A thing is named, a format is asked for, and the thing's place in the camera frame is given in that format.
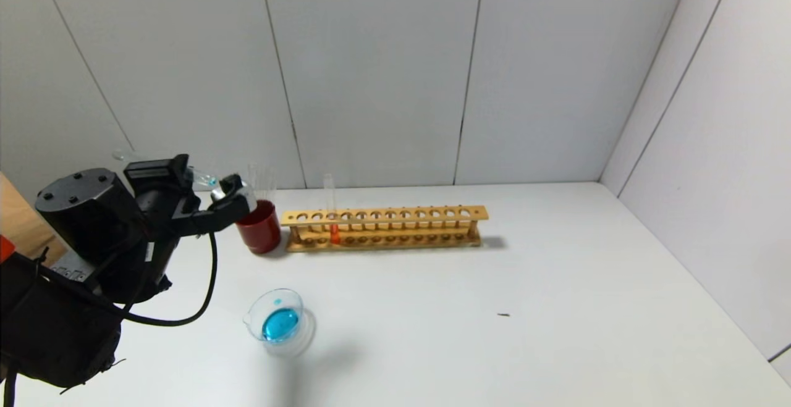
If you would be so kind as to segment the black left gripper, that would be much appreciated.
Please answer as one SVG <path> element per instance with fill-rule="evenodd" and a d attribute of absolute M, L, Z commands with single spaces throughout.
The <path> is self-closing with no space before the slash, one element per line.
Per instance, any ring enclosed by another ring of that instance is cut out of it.
<path fill-rule="evenodd" d="M 150 219 L 170 219 L 184 199 L 194 198 L 188 154 L 172 159 L 133 161 L 124 169 L 135 201 Z"/>

